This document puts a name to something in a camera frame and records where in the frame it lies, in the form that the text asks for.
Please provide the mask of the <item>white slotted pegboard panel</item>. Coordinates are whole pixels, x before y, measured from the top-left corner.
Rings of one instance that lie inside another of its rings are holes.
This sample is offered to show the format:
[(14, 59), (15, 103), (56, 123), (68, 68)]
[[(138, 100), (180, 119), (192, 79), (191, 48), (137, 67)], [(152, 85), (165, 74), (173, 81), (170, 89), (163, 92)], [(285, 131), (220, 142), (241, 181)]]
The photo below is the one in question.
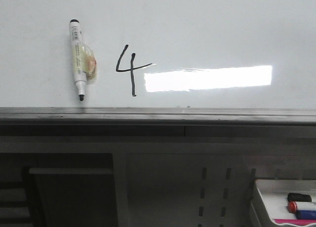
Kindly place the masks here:
[(313, 180), (316, 156), (113, 153), (121, 227), (250, 227), (254, 182)]

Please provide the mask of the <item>red capped marker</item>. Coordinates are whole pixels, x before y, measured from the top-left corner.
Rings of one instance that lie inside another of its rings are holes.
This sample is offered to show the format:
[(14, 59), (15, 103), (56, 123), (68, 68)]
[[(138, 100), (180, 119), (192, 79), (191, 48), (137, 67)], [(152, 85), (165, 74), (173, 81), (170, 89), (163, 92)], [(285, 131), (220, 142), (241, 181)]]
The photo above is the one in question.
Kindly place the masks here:
[(290, 213), (295, 213), (297, 211), (315, 211), (316, 203), (290, 201), (288, 202), (287, 208)]

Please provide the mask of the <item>grey aluminium whiteboard tray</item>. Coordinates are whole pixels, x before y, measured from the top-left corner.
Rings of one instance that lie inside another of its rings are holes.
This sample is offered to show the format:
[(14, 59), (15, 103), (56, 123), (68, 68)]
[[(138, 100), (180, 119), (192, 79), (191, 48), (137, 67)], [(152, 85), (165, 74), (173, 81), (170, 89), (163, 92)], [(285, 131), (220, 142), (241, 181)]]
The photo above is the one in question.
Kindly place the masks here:
[(294, 137), (316, 135), (305, 109), (2, 107), (3, 136)]

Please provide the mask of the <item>dark shelf unit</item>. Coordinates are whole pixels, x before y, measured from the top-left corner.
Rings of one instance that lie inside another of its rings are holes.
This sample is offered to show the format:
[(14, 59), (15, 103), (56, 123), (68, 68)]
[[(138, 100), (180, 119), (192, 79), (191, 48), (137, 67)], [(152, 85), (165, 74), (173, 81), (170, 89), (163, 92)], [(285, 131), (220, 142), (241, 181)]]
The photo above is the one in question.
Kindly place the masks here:
[(112, 155), (1, 154), (0, 224), (116, 227)]

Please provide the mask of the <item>white whiteboard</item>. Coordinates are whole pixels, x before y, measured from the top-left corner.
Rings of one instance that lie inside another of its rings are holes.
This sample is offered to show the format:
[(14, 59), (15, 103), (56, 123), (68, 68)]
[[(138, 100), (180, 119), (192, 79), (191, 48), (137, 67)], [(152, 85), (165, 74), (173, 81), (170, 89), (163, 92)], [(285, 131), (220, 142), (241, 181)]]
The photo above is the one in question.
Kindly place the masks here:
[[(97, 61), (82, 102), (72, 19)], [(0, 104), (315, 109), (316, 0), (0, 0)]]

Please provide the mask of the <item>white plastic marker bin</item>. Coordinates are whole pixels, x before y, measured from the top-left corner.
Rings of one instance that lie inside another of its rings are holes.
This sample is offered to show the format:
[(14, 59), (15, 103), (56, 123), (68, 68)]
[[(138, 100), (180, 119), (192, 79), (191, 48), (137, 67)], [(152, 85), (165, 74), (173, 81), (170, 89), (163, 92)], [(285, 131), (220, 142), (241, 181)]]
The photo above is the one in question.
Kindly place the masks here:
[(274, 219), (297, 219), (288, 211), (287, 195), (290, 192), (308, 194), (316, 201), (315, 180), (265, 180), (255, 181), (253, 198), (250, 201), (250, 219), (254, 227), (299, 227), (276, 224)]

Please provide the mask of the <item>white whiteboard marker with tape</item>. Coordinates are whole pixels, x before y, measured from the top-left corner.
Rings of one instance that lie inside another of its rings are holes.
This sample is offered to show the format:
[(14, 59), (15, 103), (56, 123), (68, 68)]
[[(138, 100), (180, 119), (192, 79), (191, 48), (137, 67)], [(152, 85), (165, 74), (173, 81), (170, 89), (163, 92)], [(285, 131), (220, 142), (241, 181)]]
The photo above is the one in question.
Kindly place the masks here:
[(97, 61), (94, 52), (83, 42), (79, 20), (70, 20), (69, 31), (74, 85), (82, 102), (87, 85), (97, 77)]

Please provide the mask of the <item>pink item in bin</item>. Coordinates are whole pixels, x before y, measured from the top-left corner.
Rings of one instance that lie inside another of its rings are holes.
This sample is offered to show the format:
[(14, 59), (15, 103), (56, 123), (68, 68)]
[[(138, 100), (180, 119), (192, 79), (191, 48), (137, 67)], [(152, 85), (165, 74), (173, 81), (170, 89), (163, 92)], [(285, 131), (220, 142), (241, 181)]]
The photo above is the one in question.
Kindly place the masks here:
[(297, 226), (306, 226), (306, 225), (315, 225), (315, 220), (297, 220), (297, 219), (274, 219), (276, 224), (287, 224), (287, 225), (297, 225)]

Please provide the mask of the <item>blue capped marker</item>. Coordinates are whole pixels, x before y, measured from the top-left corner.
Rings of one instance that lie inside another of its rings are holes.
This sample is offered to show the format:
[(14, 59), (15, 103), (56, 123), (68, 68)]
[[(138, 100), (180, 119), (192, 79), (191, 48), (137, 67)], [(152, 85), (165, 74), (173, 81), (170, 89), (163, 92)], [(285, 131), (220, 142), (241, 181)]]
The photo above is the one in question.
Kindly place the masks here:
[(296, 211), (296, 218), (299, 220), (316, 220), (316, 211), (298, 210)]

